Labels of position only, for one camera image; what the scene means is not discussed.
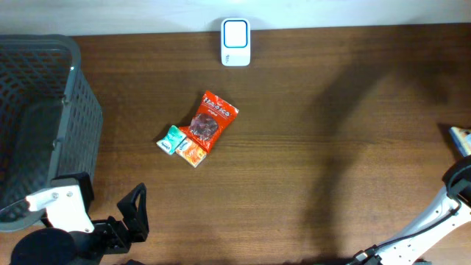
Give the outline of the green tissue pack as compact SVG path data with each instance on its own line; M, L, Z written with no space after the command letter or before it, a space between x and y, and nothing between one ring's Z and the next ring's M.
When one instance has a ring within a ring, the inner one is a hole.
M167 134L156 142L166 154L173 155L176 148L186 139L186 134L178 127L171 125Z

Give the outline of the orange tissue pack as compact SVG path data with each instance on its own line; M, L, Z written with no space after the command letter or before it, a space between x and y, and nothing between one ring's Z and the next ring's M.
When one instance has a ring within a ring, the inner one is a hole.
M186 138L175 152L190 165L196 168L207 156L207 152L190 138Z

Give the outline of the red Hacks candy bag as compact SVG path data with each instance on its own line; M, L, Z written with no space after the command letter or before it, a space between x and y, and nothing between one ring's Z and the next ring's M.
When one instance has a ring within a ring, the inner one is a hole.
M238 108L216 94L206 91L191 123L179 129L203 150L210 153L214 144L238 113Z

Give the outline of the yellow snack bag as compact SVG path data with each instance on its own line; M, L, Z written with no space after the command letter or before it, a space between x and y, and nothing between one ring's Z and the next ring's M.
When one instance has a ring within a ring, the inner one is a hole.
M451 127L449 129L453 143L456 145L459 153L463 156L470 156L470 129L460 127Z

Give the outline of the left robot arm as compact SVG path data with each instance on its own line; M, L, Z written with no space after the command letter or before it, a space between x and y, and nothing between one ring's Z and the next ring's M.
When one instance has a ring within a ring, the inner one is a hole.
M125 254L149 234L146 186L137 185L117 203L121 221L110 216L92 222L93 232L44 228L21 239L11 264L99 264L104 255Z

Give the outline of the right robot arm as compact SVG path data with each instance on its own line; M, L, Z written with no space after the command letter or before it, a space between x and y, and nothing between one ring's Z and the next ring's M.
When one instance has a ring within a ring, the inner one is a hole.
M444 174L433 202L398 234L358 252L349 264L413 264L433 245L470 222L470 157Z

